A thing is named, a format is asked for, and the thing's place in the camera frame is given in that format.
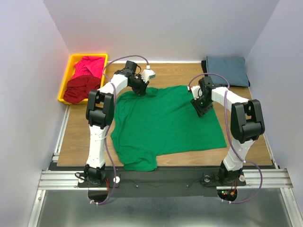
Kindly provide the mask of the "green t shirt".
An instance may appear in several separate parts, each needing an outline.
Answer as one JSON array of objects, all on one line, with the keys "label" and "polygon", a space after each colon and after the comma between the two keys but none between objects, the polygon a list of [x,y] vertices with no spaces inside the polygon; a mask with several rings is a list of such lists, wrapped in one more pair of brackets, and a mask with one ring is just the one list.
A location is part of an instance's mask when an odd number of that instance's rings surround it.
[{"label": "green t shirt", "polygon": [[157,156],[227,146],[215,111],[198,117],[191,99],[183,85],[118,97],[111,138],[125,170],[153,171]]}]

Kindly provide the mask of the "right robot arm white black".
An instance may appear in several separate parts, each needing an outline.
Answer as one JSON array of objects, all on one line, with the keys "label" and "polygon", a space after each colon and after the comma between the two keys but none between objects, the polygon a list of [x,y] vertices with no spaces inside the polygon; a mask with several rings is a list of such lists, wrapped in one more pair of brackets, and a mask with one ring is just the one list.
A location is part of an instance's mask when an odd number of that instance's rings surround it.
[{"label": "right robot arm white black", "polygon": [[211,76],[211,73],[201,74],[198,85],[188,85],[187,90],[193,95],[191,104],[199,117],[212,110],[213,102],[224,107],[230,149],[221,162],[218,179],[221,183],[231,183],[242,177],[250,147],[265,132],[263,113],[260,101],[248,100],[233,93],[229,82],[215,84]]}]

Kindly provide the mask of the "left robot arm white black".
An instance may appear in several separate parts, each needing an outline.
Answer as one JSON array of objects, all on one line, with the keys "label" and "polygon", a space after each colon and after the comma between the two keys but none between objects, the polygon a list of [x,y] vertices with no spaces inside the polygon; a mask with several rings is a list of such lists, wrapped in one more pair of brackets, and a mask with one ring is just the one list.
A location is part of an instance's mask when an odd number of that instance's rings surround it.
[{"label": "left robot arm white black", "polygon": [[101,185],[105,176],[105,142],[114,119],[116,96],[126,87],[130,87],[136,95],[146,94],[149,79],[155,77],[150,64],[137,73],[138,64],[127,61],[123,69],[114,73],[108,82],[97,90],[89,92],[86,119],[89,124],[89,155],[84,167],[84,180],[92,185]]}]

